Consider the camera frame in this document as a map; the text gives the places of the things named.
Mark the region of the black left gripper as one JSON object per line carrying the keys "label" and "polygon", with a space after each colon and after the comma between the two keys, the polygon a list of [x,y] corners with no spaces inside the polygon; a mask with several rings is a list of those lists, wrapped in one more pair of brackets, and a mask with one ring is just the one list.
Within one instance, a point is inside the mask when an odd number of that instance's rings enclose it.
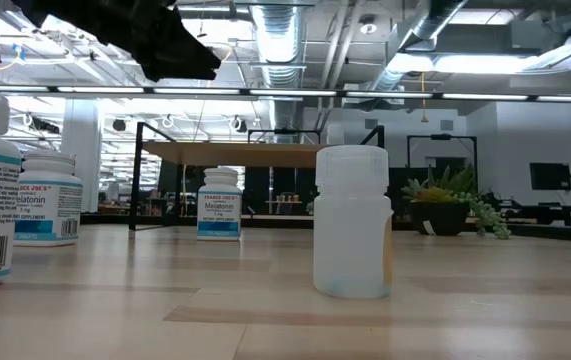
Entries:
{"label": "black left gripper", "polygon": [[146,78],[213,80],[221,60],[183,26],[180,12],[158,0],[12,0],[41,27],[52,15],[128,52]]}

